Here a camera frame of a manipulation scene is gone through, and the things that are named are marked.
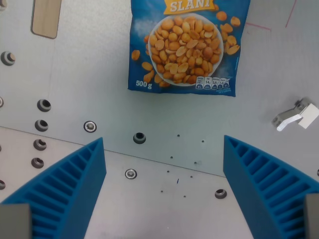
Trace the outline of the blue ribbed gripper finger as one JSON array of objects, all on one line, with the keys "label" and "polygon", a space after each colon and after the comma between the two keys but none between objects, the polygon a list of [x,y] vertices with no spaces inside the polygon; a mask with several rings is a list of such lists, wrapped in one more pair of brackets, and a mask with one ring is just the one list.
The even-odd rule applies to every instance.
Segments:
[{"label": "blue ribbed gripper finger", "polygon": [[28,204],[34,239],[82,239],[106,176],[103,139],[59,160],[1,204]]},{"label": "blue ribbed gripper finger", "polygon": [[224,137],[223,172],[255,239],[304,239],[304,200],[319,183],[282,160]]}]

